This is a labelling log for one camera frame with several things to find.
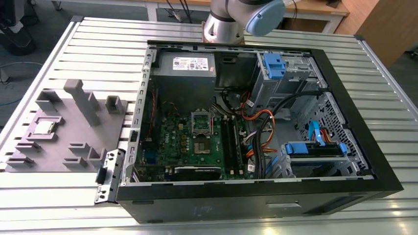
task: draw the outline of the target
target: table leg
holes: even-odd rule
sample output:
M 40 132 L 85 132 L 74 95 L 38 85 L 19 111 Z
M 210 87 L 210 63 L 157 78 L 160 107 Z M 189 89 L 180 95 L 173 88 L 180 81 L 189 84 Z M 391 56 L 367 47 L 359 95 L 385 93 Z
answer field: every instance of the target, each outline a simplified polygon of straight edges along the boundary
M 332 16 L 331 20 L 327 22 L 327 25 L 324 27 L 324 30 L 321 31 L 323 33 L 333 33 L 339 23 L 343 19 L 343 16 Z
M 50 1 L 52 2 L 52 5 L 53 5 L 53 8 L 57 10 L 57 11 L 61 11 L 62 8 L 60 6 L 60 1 Z
M 157 21 L 157 18 L 156 18 L 157 4 L 153 2 L 146 2 L 145 8 L 146 8 L 146 13 L 148 13 L 148 21 Z

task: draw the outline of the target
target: chip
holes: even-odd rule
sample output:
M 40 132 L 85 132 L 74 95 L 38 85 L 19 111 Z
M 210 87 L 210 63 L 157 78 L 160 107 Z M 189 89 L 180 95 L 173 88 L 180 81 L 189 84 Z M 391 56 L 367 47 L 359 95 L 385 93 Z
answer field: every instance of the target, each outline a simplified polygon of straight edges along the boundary
M 193 139 L 193 152 L 194 154 L 209 154 L 209 139 L 196 138 Z

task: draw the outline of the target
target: ram slot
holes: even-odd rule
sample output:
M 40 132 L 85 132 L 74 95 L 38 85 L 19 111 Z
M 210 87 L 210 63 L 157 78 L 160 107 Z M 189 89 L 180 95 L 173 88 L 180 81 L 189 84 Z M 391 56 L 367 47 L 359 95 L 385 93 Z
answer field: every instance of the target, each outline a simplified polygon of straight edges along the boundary
M 221 120 L 221 146 L 222 146 L 222 158 L 225 173 L 237 173 L 237 149 L 236 149 L 236 137 L 233 122 L 230 119 Z

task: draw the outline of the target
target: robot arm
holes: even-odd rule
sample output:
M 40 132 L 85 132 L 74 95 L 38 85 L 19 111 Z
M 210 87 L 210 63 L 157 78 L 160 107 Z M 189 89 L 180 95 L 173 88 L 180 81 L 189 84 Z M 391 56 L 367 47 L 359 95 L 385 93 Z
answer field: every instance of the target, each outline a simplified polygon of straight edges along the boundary
M 279 25 L 284 10 L 283 0 L 212 0 L 204 38 L 210 43 L 239 44 L 243 28 L 263 36 Z

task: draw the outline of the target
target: metal workbench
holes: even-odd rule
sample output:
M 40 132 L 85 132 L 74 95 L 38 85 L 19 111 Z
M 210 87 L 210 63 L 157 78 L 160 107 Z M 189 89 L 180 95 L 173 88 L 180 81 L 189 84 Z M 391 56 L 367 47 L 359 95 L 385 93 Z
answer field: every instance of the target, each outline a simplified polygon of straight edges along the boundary
M 78 78 L 97 99 L 129 101 L 118 147 L 126 147 L 146 40 L 201 41 L 197 24 L 84 18 L 70 22 L 0 134 L 0 169 L 37 110 L 41 89 Z M 368 46 L 347 35 L 273 31 L 247 44 L 323 49 L 404 190 L 328 216 L 138 225 L 117 205 L 93 206 L 94 173 L 0 173 L 0 232 L 102 234 L 380 234 L 418 231 L 418 112 Z

